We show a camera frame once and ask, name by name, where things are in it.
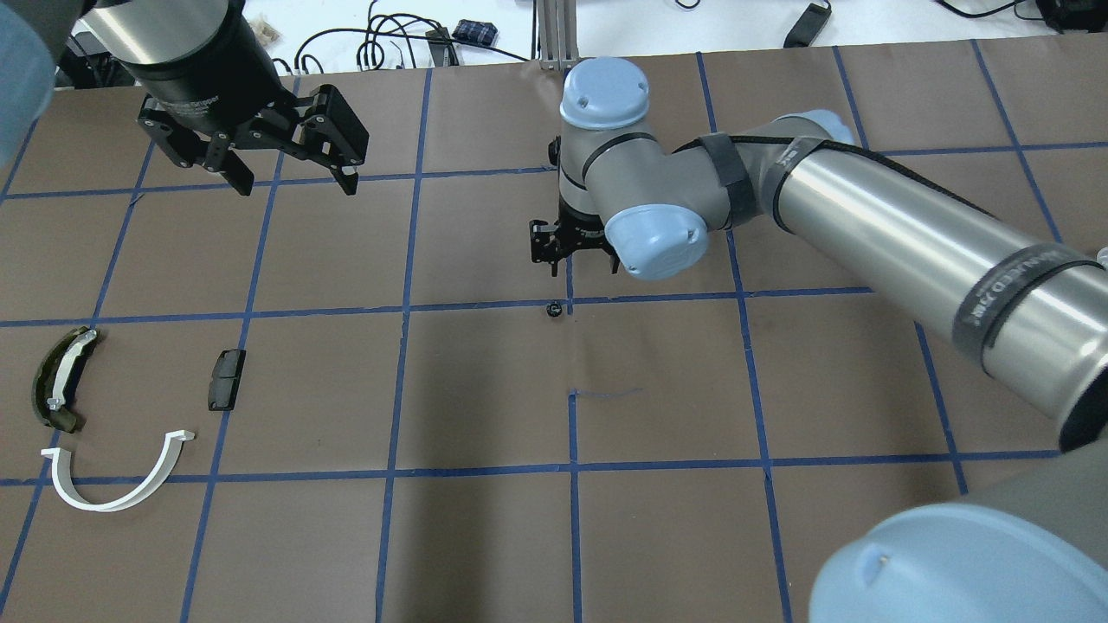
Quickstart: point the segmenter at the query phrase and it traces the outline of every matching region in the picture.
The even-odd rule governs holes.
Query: black velcro strap
[[[984,369],[985,347],[996,343],[996,335],[1012,312],[1042,283],[1074,266],[1104,268],[1057,243],[1033,245],[1004,258],[985,273],[958,306],[954,316],[954,346]]]
[[[781,195],[781,186],[784,185],[786,178],[792,173],[792,170],[800,164],[800,161],[808,157],[808,154],[814,152],[815,150],[823,146],[827,143],[827,139],[820,139],[817,136],[797,136],[789,143],[789,146],[784,149],[784,153],[781,157],[777,159],[773,164],[770,165],[769,170],[766,171],[766,176],[762,180],[761,187],[761,200],[762,204],[767,197],[772,197],[773,206],[773,222],[777,226],[784,229],[786,232],[792,233],[784,222],[781,221],[781,214],[777,207],[777,200]]]
[[[611,150],[612,147],[614,147],[616,145],[619,145],[622,143],[626,143],[627,141],[635,141],[637,139],[646,139],[648,141],[658,142],[658,140],[655,139],[653,134],[647,134],[646,132],[628,132],[626,134],[620,134],[620,135],[616,136],[615,139],[612,139],[611,141],[605,142],[599,147],[596,147],[595,150],[593,150],[593,153],[589,154],[587,159],[585,159],[585,165],[581,167],[581,178],[585,180],[586,183],[587,183],[587,180],[588,180],[588,167],[593,166],[593,163],[596,162],[596,159],[598,159],[602,155],[604,155],[605,152],[607,152],[608,150]]]
[[[731,205],[727,214],[725,228],[730,229],[731,225],[746,210],[753,208],[755,187],[747,173],[747,165],[739,157],[739,151],[735,149],[729,134],[717,132],[707,134],[693,141],[694,145],[704,147],[704,151],[711,159],[712,166],[716,167],[716,176],[719,177],[719,185],[727,191],[727,198]]]

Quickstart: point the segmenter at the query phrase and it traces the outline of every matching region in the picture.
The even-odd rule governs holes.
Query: metal stand
[[[540,65],[565,71],[581,62],[577,54],[577,0],[534,0],[538,3]]]

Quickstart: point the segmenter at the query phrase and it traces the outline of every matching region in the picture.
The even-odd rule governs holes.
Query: power adapter
[[[792,30],[784,38],[786,48],[807,48],[819,37],[820,31],[831,18],[831,3],[827,7],[809,4],[800,19],[793,24]]]

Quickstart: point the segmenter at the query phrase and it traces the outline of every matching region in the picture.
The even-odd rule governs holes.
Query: small black object
[[[243,364],[246,362],[246,351],[232,348],[219,354],[212,369],[212,384],[208,385],[208,410],[229,411],[235,408],[238,397],[238,381],[243,377]]]
[[[488,48],[496,40],[500,30],[492,22],[476,22],[473,20],[461,20],[454,27],[453,38],[459,41],[469,41]]]
[[[804,9],[804,12],[800,14],[797,23],[793,24],[792,30],[789,31],[788,37],[784,38],[784,47],[807,48],[811,45],[830,18],[830,7],[809,4]]]
[[[1102,32],[1108,23],[1108,0],[1035,0],[1046,24],[1058,32]]]

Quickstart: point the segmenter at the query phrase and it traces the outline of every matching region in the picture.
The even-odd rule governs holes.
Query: dark curved plastic part
[[[89,327],[79,327],[65,334],[47,357],[42,360],[39,366],[38,372],[34,375],[34,384],[31,388],[31,406],[34,409],[34,416],[39,418],[39,421],[43,426],[49,426],[50,428],[57,428],[62,432],[73,432],[81,430],[84,426],[84,418],[70,411],[65,406],[61,409],[54,411],[47,405],[47,399],[50,398],[50,391],[54,385],[54,376],[58,372],[58,367],[61,365],[62,356],[69,349],[70,345],[73,344],[79,337],[84,335],[89,330]],[[81,353],[78,361],[85,359],[92,354],[93,347],[100,341],[98,337],[91,344],[85,346],[84,350]],[[79,369],[79,364],[74,365],[74,370]],[[69,384],[65,387],[65,396],[70,404],[72,404],[73,394],[76,390],[76,381],[79,375],[71,375]]]

